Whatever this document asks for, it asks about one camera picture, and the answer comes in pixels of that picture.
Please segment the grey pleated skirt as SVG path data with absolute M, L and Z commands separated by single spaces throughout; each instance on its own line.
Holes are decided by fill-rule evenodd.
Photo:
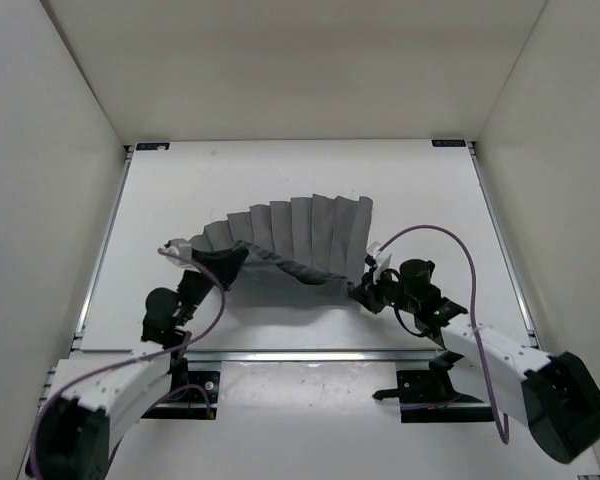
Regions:
M 365 270 L 372 209 L 369 197 L 294 197 L 230 213 L 186 240 L 192 251 L 249 252 L 228 289 L 232 307 L 342 306 Z

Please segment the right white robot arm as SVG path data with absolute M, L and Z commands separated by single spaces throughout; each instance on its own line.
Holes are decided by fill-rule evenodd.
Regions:
M 600 440 L 600 389 L 584 362 L 570 352 L 552 355 L 472 323 L 468 310 L 431 281 L 431 261 L 408 260 L 399 269 L 369 267 L 351 297 L 372 313 L 390 308 L 413 316 L 416 334 L 443 349 L 430 363 L 429 391 L 495 402 L 524 424 L 553 460 L 568 464 Z

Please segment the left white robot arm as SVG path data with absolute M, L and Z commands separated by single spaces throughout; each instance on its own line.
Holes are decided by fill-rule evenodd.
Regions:
M 127 431 L 172 398 L 199 397 L 206 418 L 212 418 L 209 395 L 190 381 L 185 356 L 204 336 L 184 326 L 211 290 L 229 290 L 248 252 L 243 247 L 200 252 L 170 242 L 159 253 L 183 269 L 178 287 L 147 295 L 140 342 L 127 359 L 86 373 L 49 397 L 31 435 L 28 477 L 105 478 Z

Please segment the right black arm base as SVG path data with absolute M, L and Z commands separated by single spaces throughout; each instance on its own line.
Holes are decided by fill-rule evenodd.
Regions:
M 459 354 L 445 352 L 430 360 L 426 369 L 399 369 L 397 386 L 377 390 L 372 398 L 378 402 L 397 399 L 403 424 L 491 423 L 490 406 L 451 386 L 449 372 L 461 359 Z

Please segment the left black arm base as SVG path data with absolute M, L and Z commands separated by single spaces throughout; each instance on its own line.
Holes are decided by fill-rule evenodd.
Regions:
M 182 363 L 174 370 L 168 395 L 142 419 L 213 421 L 217 418 L 220 380 L 218 362 Z

